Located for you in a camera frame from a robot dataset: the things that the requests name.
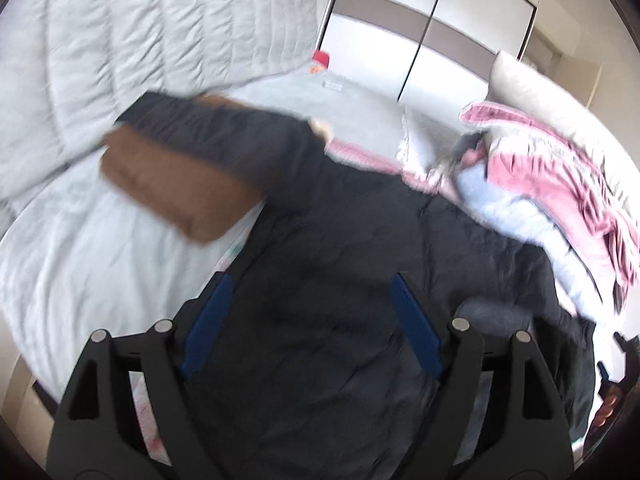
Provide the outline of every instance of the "gray stripe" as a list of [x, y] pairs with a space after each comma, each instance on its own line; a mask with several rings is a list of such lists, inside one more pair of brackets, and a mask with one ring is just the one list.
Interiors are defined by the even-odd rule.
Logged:
[[[422, 39], [429, 23], [427, 15], [390, 0], [335, 0], [334, 13], [384, 28], [415, 42]], [[449, 25], [431, 20], [422, 43], [482, 79], [489, 79], [495, 54]]]
[[431, 20], [422, 44], [489, 81], [495, 54], [455, 28]]
[[384, 28], [419, 43], [429, 17], [390, 0], [335, 0], [334, 13]]

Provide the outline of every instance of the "white wardrobe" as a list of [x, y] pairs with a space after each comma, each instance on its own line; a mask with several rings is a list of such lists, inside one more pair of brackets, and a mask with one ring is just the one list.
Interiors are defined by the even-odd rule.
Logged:
[[539, 0], [333, 0], [320, 47], [330, 67], [462, 129], [495, 54], [520, 57]]

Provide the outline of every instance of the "quilted headboard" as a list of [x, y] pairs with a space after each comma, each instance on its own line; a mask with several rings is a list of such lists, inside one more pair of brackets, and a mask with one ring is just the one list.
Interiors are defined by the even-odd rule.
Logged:
[[91, 150], [147, 89], [195, 94], [311, 58], [316, 0], [9, 0], [0, 200]]

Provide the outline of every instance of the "silver screw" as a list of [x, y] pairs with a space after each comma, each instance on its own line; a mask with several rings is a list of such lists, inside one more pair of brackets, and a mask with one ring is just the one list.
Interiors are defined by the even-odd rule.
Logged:
[[91, 341], [93, 341], [94, 343], [100, 343], [105, 339], [107, 339], [107, 331], [102, 328], [100, 330], [95, 330], [91, 334]]
[[161, 319], [154, 325], [154, 329], [156, 330], [156, 332], [159, 332], [161, 334], [169, 332], [169, 330], [171, 330], [173, 327], [174, 322], [170, 319]]
[[458, 332], [466, 332], [467, 330], [469, 330], [469, 327], [471, 327], [471, 325], [469, 325], [469, 322], [463, 317], [457, 317], [456, 319], [454, 319], [451, 322], [451, 326], [458, 330]]
[[521, 343], [531, 342], [531, 336], [529, 335], [529, 332], [525, 332], [524, 330], [518, 330], [516, 332], [516, 339]]

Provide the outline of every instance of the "black jacket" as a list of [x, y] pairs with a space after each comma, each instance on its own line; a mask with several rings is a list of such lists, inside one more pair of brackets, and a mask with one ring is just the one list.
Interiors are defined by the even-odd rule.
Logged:
[[591, 326], [560, 308], [542, 248], [485, 229], [398, 176], [337, 164], [303, 121], [151, 93], [121, 120], [267, 193], [228, 270], [225, 326], [187, 384], [202, 434], [233, 478], [392, 476], [434, 388], [392, 309], [401, 270], [449, 315], [471, 297], [532, 312], [569, 424], [584, 433]]

